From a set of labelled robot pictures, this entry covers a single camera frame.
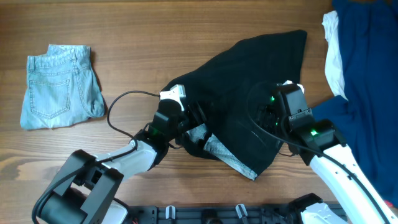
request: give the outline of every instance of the folded fabric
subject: folded fabric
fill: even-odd
[[[90,47],[49,45],[45,55],[28,56],[26,70],[22,128],[64,127],[104,115]]]
[[[344,94],[343,64],[341,62],[340,49],[338,45],[338,16],[336,11],[323,15],[323,28],[325,28],[325,39],[329,43],[325,62],[325,75],[331,91],[335,96]]]
[[[272,84],[299,82],[306,38],[305,31],[296,30],[241,40],[172,80],[164,90],[184,85],[185,104],[199,103],[207,118],[205,127],[180,139],[184,148],[193,156],[221,159],[250,179],[261,174],[282,142],[255,127],[249,117],[269,103]]]
[[[398,206],[398,3],[333,5],[348,101],[337,96],[313,114],[340,129],[381,197]]]

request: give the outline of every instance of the blue cloth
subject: blue cloth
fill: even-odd
[[[24,129],[70,126],[104,115],[104,101],[90,63],[90,48],[50,45],[27,58]]]
[[[317,106],[384,200],[398,205],[398,3],[334,0],[345,95]]]

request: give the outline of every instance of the jeans pocket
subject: jeans pocket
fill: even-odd
[[[29,80],[30,110],[52,119],[70,108],[69,79],[58,83]]]

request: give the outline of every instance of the denim shorts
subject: denim shorts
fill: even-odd
[[[23,129],[70,126],[104,115],[104,100],[90,63],[90,47],[50,45],[28,56]]]

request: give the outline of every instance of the wooden table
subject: wooden table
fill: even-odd
[[[33,204],[73,151],[101,154],[129,140],[105,117],[69,128],[22,130],[28,55],[46,53],[48,44],[91,46],[109,105],[128,90],[158,93],[241,39],[303,29],[308,39],[301,80],[314,106],[331,96],[321,25],[331,10],[330,1],[319,0],[0,5],[0,223],[30,223]],[[129,95],[115,106],[112,122],[134,134],[152,120],[157,104],[150,96]],[[122,184],[117,197],[130,205],[260,205],[310,192],[335,201],[299,157],[277,156],[253,182],[223,162],[171,149],[159,166]]]

